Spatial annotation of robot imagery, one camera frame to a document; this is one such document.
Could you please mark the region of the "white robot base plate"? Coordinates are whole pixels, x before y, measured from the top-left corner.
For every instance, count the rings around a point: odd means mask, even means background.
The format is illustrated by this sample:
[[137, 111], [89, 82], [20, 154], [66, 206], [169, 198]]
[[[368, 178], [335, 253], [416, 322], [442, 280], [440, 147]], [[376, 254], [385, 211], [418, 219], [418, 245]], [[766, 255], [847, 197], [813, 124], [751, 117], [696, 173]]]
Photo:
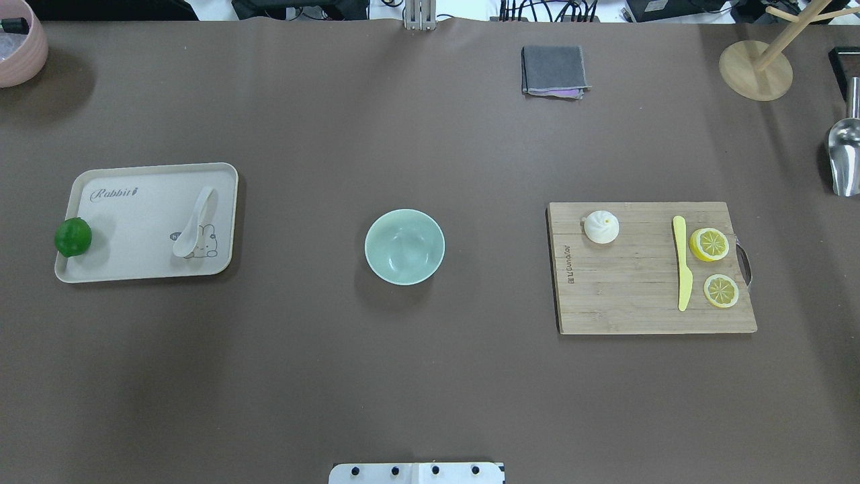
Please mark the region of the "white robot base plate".
[[497, 462], [341, 463], [331, 469], [329, 483], [505, 483], [504, 465]]

